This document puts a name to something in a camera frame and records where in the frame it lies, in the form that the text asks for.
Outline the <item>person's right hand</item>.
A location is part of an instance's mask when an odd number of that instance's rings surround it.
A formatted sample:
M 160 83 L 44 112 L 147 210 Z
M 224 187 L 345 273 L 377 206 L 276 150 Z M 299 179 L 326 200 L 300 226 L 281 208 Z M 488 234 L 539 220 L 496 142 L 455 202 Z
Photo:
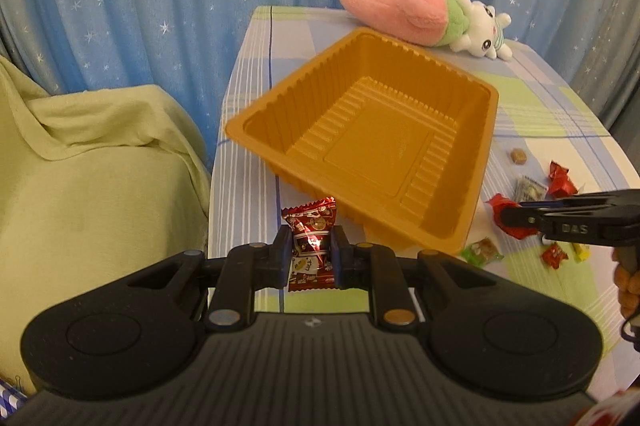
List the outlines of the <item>person's right hand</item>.
M 616 264 L 613 281 L 617 287 L 617 300 L 620 304 L 620 314 L 628 319 L 638 309 L 640 296 L 639 272 L 630 273 L 620 263 L 620 250 L 614 249 L 612 261 Z

